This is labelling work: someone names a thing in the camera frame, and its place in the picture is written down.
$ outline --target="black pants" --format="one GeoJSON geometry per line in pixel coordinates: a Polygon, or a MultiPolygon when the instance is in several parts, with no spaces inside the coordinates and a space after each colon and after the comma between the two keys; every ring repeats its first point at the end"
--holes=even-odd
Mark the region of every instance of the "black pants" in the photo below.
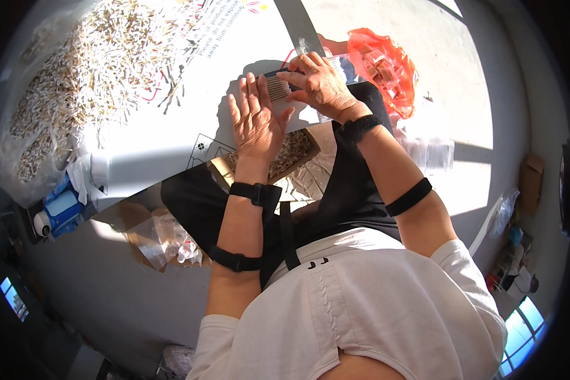
{"type": "MultiPolygon", "coordinates": [[[[367,104],[374,115],[383,120],[385,128],[392,134],[378,88],[369,82],[348,88],[352,95],[367,104]]],[[[395,219],[388,215],[365,159],[355,145],[344,141],[336,133],[339,127],[339,123],[332,122],[337,152],[319,208],[312,216],[294,224],[296,248],[357,227],[379,230],[401,240],[395,219]]],[[[213,180],[207,167],[199,165],[165,179],[160,195],[171,214],[198,246],[208,252],[211,245],[218,241],[228,194],[213,180]]],[[[260,270],[262,288],[284,260],[278,215],[274,215],[270,223],[264,226],[263,258],[260,270]]]]}

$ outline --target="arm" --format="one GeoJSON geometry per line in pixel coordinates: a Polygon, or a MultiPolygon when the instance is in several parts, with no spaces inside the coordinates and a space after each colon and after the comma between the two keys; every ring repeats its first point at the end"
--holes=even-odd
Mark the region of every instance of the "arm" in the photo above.
{"type": "MultiPolygon", "coordinates": [[[[235,182],[266,184],[268,165],[281,148],[285,127],[293,108],[277,118],[268,96],[266,78],[256,81],[252,73],[241,79],[241,109],[234,96],[228,103],[239,152],[235,182]]],[[[248,198],[228,197],[218,247],[234,254],[260,257],[263,248],[262,208],[248,198]]],[[[213,262],[205,315],[223,314],[241,318],[247,305],[260,293],[259,271],[236,273],[213,262]]]]}
{"type": "MultiPolygon", "coordinates": [[[[330,62],[317,53],[311,52],[292,59],[289,70],[277,75],[304,90],[293,92],[288,100],[309,104],[340,124],[371,114],[364,103],[350,94],[330,62]],[[304,74],[293,72],[298,67],[304,74]]],[[[416,164],[383,126],[376,126],[367,132],[357,147],[386,204],[405,194],[423,177],[416,164]]],[[[434,191],[396,216],[395,220],[403,245],[427,257],[446,241],[457,239],[446,207],[434,191]]]]}

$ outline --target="black apron strap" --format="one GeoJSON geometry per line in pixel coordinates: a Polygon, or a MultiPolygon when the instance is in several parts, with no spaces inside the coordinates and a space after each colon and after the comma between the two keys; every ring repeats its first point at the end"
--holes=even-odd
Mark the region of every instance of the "black apron strap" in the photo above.
{"type": "Polygon", "coordinates": [[[291,210],[288,202],[281,202],[281,243],[285,255],[287,269],[292,270],[300,265],[300,259],[295,251],[294,225],[291,221],[291,210]]]}

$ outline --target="shirt sleeve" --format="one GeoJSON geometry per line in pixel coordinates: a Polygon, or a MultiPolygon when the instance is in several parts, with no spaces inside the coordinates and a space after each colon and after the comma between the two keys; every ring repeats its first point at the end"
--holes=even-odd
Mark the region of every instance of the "shirt sleeve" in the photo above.
{"type": "Polygon", "coordinates": [[[460,240],[444,243],[434,252],[431,260],[436,262],[465,293],[486,325],[494,349],[502,354],[507,338],[504,321],[498,313],[494,298],[487,290],[481,271],[475,265],[464,243],[460,240]]]}
{"type": "Polygon", "coordinates": [[[225,377],[238,325],[239,320],[228,315],[206,315],[202,319],[199,343],[187,380],[219,380],[225,377]]]}

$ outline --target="right hand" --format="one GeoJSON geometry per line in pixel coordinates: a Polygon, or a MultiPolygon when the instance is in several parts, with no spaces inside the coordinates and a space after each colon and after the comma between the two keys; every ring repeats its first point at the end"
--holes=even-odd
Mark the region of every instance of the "right hand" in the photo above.
{"type": "Polygon", "coordinates": [[[278,72],[276,76],[304,89],[289,94],[288,102],[306,103],[340,124],[371,114],[365,103],[352,96],[331,62],[316,52],[295,57],[288,69],[289,72],[278,72]],[[304,74],[295,72],[297,68],[304,74]]]}

